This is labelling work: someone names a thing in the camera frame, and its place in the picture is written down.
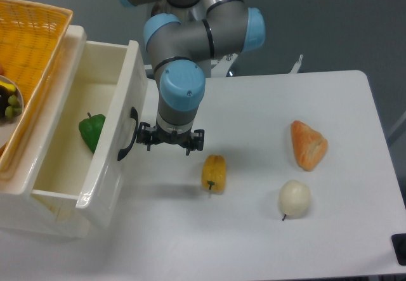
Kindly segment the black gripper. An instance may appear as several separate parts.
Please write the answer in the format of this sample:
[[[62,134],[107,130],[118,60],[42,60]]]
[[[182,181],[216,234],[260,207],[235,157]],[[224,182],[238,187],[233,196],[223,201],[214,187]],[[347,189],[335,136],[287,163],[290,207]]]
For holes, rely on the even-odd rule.
[[[185,148],[185,154],[202,151],[204,148],[205,131],[197,129],[191,132],[193,122],[181,126],[172,125],[166,121],[156,121],[155,126],[141,122],[137,131],[136,142],[145,145],[150,151],[152,145],[167,143]]]

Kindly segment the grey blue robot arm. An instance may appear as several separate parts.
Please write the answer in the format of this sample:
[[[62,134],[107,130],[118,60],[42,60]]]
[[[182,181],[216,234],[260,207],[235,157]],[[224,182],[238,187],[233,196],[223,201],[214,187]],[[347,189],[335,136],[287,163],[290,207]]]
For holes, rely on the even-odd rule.
[[[131,141],[201,151],[204,131],[192,127],[206,85],[199,63],[260,48],[266,38],[260,10],[244,0],[121,1],[132,6],[164,1],[170,6],[152,15],[143,28],[159,102],[155,124],[137,122]]]

